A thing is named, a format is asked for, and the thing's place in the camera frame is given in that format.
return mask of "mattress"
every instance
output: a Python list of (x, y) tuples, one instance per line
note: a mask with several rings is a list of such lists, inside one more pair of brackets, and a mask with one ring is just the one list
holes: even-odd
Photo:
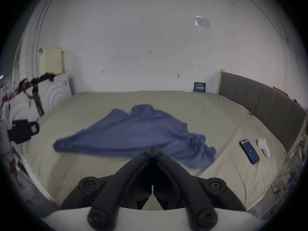
[[(174, 91), (79, 93), (41, 117), (39, 134), (21, 146), (32, 173), (56, 204), (61, 205), (82, 178), (112, 175), (130, 158), (59, 153), (52, 144), (93, 125), (114, 108), (129, 113), (138, 104), (150, 104), (187, 123), (189, 132), (205, 135), (206, 145), (217, 151), (214, 163), (198, 170), (181, 165), (191, 175), (223, 179), (247, 209), (264, 195), (285, 163), (286, 151), (279, 140), (246, 108), (226, 97)], [(259, 138), (266, 138), (269, 158), (257, 147)], [(256, 164), (239, 145), (243, 139), (258, 153)]]

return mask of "upholstered headboard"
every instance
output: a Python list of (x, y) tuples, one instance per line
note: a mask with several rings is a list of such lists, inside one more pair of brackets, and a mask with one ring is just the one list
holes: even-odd
[(226, 72), (221, 72), (218, 94), (252, 111), (290, 151), (306, 120), (297, 103), (269, 86)]

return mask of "blue cloth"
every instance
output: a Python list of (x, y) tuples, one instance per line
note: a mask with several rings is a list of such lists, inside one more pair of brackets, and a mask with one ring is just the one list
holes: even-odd
[(57, 140), (53, 147), (57, 152), (135, 157), (153, 146), (191, 168), (204, 168), (216, 155), (204, 143), (205, 137), (189, 133), (186, 123), (143, 104), (134, 106), (130, 114), (113, 109), (91, 127)]

